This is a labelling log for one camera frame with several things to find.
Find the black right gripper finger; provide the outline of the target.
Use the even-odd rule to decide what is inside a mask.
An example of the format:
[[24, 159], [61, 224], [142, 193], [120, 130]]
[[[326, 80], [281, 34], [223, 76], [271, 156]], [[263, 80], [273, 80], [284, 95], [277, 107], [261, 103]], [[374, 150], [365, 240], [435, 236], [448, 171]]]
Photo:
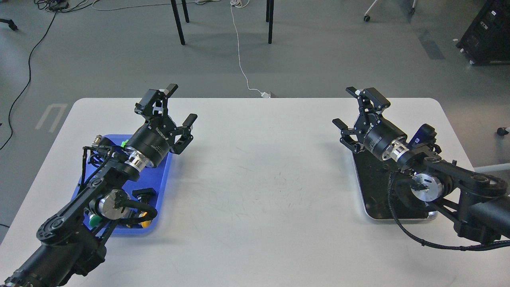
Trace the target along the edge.
[[333, 119], [333, 124], [339, 129], [341, 137], [339, 141], [346, 146], [353, 154], [366, 150], [364, 140], [369, 127], [368, 121], [357, 121], [354, 128], [349, 128], [339, 118]]
[[357, 99], [359, 116], [355, 122], [355, 128], [367, 128], [377, 126], [383, 121], [381, 113], [390, 107], [390, 101], [375, 88], [363, 90], [355, 87], [347, 87], [346, 91]]

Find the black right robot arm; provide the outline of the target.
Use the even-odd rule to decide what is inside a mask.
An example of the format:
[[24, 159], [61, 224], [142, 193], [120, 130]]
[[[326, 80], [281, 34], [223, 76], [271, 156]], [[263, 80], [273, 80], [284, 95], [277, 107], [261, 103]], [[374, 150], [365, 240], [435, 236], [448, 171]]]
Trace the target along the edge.
[[[384, 118], [390, 102], [375, 88], [347, 87], [359, 106], [353, 126], [333, 119], [339, 141], [353, 154], [371, 154], [378, 161], [392, 160], [386, 198], [395, 223], [422, 246], [441, 250], [488, 251], [509, 246], [508, 184], [501, 178], [459, 167], [441, 158], [436, 131], [423, 124], [411, 140]], [[445, 246], [419, 238], [406, 230], [394, 209], [398, 198], [410, 209], [437, 211], [453, 223], [458, 237], [477, 242], [472, 246]]]

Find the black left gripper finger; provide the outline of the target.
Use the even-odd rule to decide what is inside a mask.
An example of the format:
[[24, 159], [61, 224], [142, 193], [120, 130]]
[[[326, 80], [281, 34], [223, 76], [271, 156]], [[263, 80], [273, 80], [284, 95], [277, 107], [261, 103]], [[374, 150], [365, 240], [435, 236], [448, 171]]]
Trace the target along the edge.
[[149, 89], [139, 103], [135, 104], [135, 113], [145, 120], [168, 116], [168, 99], [178, 89], [177, 84], [169, 84], [165, 89]]
[[172, 154], [180, 155], [193, 140], [191, 134], [193, 123], [198, 118], [195, 113], [190, 113], [182, 126], [175, 128], [169, 134], [169, 151]]

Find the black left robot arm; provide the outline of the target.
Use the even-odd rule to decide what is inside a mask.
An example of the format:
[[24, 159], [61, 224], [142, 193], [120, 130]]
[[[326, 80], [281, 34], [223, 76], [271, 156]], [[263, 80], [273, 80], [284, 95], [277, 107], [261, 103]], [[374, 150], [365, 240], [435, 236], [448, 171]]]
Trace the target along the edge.
[[104, 262], [106, 242], [117, 226], [147, 227], [158, 211], [153, 187], [128, 193], [145, 168], [156, 168], [171, 154], [181, 154], [193, 140], [197, 115], [177, 126], [168, 114], [168, 99], [177, 84], [150, 89], [135, 104], [144, 124], [122, 144], [96, 136], [83, 147], [77, 193], [37, 230], [40, 247], [3, 283], [4, 287], [60, 287], [71, 276], [86, 276]]

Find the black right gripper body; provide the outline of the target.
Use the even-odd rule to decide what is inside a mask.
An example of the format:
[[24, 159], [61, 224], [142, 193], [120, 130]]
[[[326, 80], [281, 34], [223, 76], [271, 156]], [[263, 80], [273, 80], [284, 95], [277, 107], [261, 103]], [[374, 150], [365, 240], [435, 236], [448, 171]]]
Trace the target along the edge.
[[364, 136], [363, 146], [378, 160], [388, 160], [388, 146], [394, 140], [406, 140], [407, 134], [388, 120], [371, 123]]

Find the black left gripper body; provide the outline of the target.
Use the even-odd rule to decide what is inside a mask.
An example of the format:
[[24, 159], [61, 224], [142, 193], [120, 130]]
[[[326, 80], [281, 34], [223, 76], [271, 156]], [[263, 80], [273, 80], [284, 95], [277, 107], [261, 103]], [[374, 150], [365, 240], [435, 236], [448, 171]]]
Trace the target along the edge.
[[171, 118], [152, 119], [141, 126], [127, 141], [125, 148], [131, 151], [137, 150], [148, 158], [146, 166], [157, 167], [166, 155], [171, 152], [178, 154], [174, 145], [175, 136], [171, 136], [177, 130], [175, 122]]

